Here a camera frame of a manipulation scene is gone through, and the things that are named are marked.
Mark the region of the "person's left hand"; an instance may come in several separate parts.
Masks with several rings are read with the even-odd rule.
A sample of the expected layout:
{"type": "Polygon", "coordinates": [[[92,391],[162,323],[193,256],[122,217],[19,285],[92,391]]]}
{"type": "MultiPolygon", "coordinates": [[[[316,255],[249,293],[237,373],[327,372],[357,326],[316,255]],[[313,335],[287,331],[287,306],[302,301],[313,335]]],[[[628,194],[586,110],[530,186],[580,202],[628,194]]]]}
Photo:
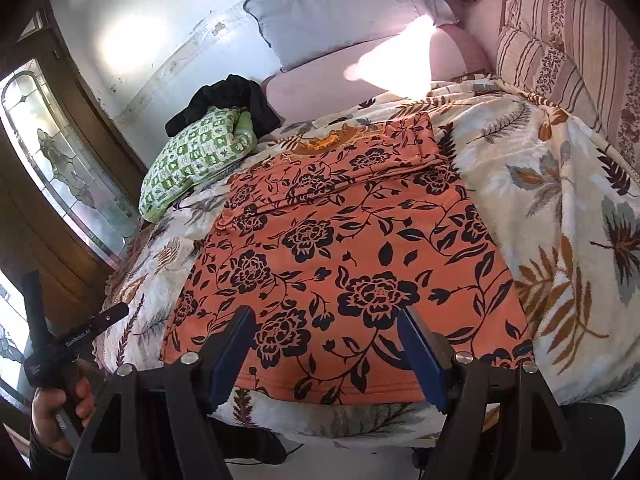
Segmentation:
{"type": "MultiPolygon", "coordinates": [[[[75,392],[78,399],[76,415],[82,426],[87,427],[94,413],[94,395],[87,377],[79,379],[75,392]]],[[[72,455],[73,448],[55,418],[65,401],[63,390],[38,388],[32,401],[32,433],[48,451],[67,457],[72,455]]]]}

